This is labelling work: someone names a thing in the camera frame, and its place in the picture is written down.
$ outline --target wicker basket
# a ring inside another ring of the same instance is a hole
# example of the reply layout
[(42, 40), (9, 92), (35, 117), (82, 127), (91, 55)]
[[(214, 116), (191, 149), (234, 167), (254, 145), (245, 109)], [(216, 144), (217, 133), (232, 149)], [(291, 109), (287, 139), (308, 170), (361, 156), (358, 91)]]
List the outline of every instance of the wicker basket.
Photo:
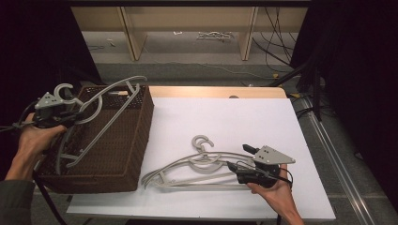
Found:
[[(78, 96), (88, 101), (106, 86), (84, 87)], [(111, 91), (127, 91), (127, 86), (118, 86)], [(64, 153), (79, 155), (81, 149), (99, 134), (105, 124), (125, 103), (126, 96), (103, 95), (102, 110), (89, 123), (75, 126)], [(84, 116), (91, 115), (97, 109), (92, 103)], [(148, 86), (141, 86), (140, 92), (130, 105), (119, 115), (96, 144), (74, 167), (68, 168), (70, 161), (62, 159), (61, 174), (55, 172), (57, 140), (48, 156), (38, 169), (38, 175), (44, 185), (57, 193), (106, 193), (124, 192), (137, 189), (149, 139), (154, 104)]]

